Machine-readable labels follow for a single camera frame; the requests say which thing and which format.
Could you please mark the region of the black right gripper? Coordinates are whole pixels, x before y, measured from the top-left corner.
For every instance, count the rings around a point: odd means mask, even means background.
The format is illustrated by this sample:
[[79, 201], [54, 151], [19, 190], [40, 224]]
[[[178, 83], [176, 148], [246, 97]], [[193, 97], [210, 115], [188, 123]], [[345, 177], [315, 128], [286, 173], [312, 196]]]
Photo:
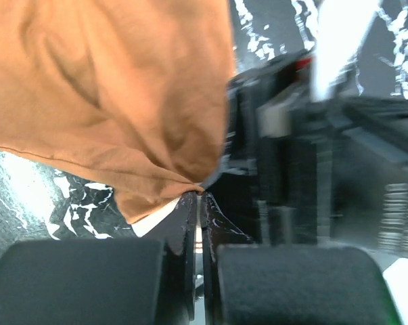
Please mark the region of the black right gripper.
[[408, 247], [408, 101], [309, 98], [307, 52], [232, 78], [205, 246]]

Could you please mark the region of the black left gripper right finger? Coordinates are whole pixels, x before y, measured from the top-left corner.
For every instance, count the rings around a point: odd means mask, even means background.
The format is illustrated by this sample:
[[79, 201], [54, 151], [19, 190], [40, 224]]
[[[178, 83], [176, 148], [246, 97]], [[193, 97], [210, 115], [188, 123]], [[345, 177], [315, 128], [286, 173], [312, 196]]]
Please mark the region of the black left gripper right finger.
[[255, 244], [202, 197], [207, 324], [400, 324], [378, 264], [348, 246]]

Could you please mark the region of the brown boxer briefs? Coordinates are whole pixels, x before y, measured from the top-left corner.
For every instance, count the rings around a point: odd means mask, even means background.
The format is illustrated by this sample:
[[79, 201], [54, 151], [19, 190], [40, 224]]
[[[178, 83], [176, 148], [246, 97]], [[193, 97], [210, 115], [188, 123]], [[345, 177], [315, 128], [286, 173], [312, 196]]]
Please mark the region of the brown boxer briefs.
[[0, 151], [144, 234], [216, 171], [234, 72], [227, 1], [0, 1]]

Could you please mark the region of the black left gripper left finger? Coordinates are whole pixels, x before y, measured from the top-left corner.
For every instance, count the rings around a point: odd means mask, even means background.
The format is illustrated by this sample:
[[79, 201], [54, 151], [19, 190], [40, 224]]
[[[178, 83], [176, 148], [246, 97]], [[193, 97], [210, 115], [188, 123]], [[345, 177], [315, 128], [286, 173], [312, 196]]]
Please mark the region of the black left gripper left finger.
[[145, 236], [33, 240], [0, 258], [0, 324], [189, 324], [197, 196]]

